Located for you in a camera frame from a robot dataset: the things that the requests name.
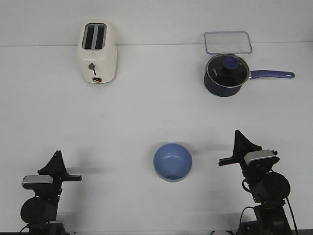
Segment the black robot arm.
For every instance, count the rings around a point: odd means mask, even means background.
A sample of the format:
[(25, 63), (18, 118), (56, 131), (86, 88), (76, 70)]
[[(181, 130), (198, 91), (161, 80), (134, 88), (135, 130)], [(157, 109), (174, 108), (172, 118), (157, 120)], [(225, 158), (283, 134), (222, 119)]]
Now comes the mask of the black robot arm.
[(288, 180), (272, 167), (279, 162), (277, 152), (253, 144), (239, 130), (234, 132), (233, 155), (219, 159), (219, 166), (239, 164), (244, 180), (242, 187), (257, 204), (254, 221), (240, 222), (238, 235), (292, 234), (283, 206), (291, 192)]
[(27, 175), (22, 181), (24, 189), (33, 190), (34, 197), (21, 208), (21, 219), (29, 235), (67, 235), (63, 223), (56, 223), (56, 216), (63, 182), (79, 182), (81, 175), (70, 175), (63, 155), (57, 150), (37, 175)]

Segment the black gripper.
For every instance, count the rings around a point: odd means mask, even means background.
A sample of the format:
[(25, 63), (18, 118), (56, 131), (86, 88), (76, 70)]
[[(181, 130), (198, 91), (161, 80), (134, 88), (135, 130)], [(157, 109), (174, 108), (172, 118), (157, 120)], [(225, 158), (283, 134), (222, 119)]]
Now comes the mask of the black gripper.
[[(55, 174), (58, 167), (58, 161), (60, 175), (65, 176), (48, 176)], [(68, 174), (61, 150), (57, 150), (54, 153), (47, 165), (38, 170), (38, 174), (45, 177), (45, 180), (36, 184), (35, 196), (43, 198), (59, 198), (62, 193), (63, 182), (82, 181), (82, 175)]]
[(246, 165), (244, 156), (249, 152), (260, 150), (262, 150), (261, 146), (253, 144), (239, 130), (235, 130), (233, 155), (232, 157), (219, 159), (218, 165), (239, 164), (242, 174), (247, 181), (257, 181), (264, 178), (272, 169), (273, 165), (279, 162), (277, 152), (272, 150), (277, 157), (259, 160), (251, 165)]

